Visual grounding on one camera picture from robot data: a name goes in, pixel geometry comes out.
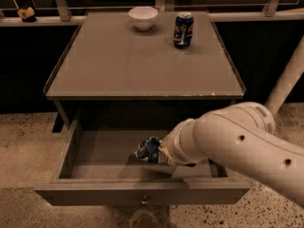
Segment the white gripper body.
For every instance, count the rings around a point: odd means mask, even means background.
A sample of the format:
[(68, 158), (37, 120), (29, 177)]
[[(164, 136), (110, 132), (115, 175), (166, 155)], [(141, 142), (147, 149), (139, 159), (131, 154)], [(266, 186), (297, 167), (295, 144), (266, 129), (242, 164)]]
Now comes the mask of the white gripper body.
[(197, 147), (193, 129), (196, 121), (187, 119), (177, 126), (161, 140), (160, 161), (171, 165), (197, 164), (206, 159), (206, 156)]

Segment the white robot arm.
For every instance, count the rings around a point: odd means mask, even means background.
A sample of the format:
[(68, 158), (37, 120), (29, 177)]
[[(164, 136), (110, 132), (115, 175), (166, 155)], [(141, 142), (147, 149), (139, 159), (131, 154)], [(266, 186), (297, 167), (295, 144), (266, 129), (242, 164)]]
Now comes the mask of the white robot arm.
[(304, 207), (304, 147), (274, 135), (271, 112), (253, 102), (213, 110), (179, 123), (162, 141), (172, 165), (210, 159)]

